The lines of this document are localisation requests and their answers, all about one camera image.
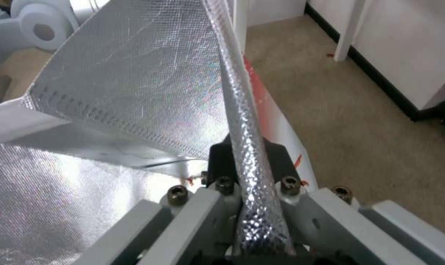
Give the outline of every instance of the beige carpet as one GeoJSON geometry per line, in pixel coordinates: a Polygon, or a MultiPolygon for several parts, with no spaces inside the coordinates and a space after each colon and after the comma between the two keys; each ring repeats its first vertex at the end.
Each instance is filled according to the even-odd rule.
{"type": "Polygon", "coordinates": [[[308,16],[251,27],[246,56],[308,150],[321,187],[391,199],[445,232],[445,127],[414,123],[308,16]]]}

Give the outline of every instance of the silver reflective material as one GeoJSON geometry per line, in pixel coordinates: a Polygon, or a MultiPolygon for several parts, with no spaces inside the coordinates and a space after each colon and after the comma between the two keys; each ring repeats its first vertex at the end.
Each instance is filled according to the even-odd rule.
{"type": "Polygon", "coordinates": [[[111,0],[56,52],[24,104],[197,158],[229,132],[217,39],[199,0],[111,0]]]}
{"type": "Polygon", "coordinates": [[[71,264],[139,200],[185,180],[0,145],[0,264],[71,264]]]}
{"type": "Polygon", "coordinates": [[[231,28],[226,2],[203,2],[219,41],[224,103],[244,202],[234,253],[294,254],[258,125],[252,86],[231,28]]]}

